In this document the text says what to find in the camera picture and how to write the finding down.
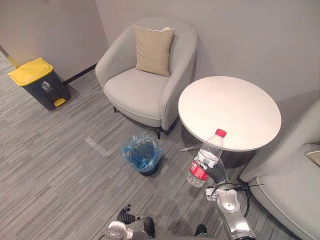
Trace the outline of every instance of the white round table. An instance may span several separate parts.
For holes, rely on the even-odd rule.
[[[223,149],[235,152],[266,145],[281,126],[278,106],[265,91],[229,76],[193,82],[182,92],[178,110],[183,125],[197,139],[206,142],[223,129]]]

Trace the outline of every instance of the small trash can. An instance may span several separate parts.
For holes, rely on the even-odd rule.
[[[39,57],[8,74],[46,109],[54,110],[70,100],[71,94],[53,69],[53,66]]]
[[[132,135],[126,139],[120,150],[124,160],[143,176],[154,174],[164,156],[160,146],[149,136]]]

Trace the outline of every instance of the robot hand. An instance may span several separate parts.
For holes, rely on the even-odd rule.
[[[136,221],[136,216],[129,213],[131,204],[127,204],[118,214],[117,221],[128,225]]]
[[[221,162],[221,160],[219,160],[214,167],[209,167],[205,163],[203,163],[202,167],[203,167],[204,171],[213,179],[213,181],[216,184],[227,182],[226,169],[225,169],[223,163]]]

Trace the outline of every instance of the water bottle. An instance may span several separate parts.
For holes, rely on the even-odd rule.
[[[202,144],[197,156],[192,161],[187,175],[187,180],[191,185],[197,188],[201,188],[204,185],[208,175],[201,167],[201,164],[206,164],[210,168],[217,164],[223,150],[223,140],[226,134],[224,130],[217,129],[215,135],[208,140],[210,144]]]

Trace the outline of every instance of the trash bag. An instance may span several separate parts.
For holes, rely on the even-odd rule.
[[[153,174],[164,156],[160,146],[150,136],[132,135],[124,141],[120,151],[124,160],[142,175],[147,172]]]

